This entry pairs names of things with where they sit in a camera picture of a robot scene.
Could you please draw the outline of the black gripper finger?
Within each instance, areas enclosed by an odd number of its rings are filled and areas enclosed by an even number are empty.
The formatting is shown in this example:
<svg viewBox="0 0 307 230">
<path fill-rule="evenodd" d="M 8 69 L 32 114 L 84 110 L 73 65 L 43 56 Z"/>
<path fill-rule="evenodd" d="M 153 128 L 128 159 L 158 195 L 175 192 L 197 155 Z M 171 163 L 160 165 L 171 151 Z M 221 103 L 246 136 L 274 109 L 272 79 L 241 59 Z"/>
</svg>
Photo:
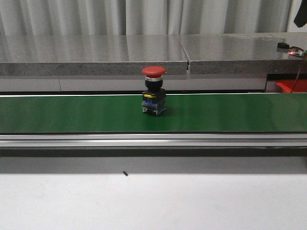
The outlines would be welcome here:
<svg viewBox="0 0 307 230">
<path fill-rule="evenodd" d="M 294 23 L 298 28 L 307 24 L 307 0 L 302 0 L 298 12 L 295 16 Z"/>
</svg>

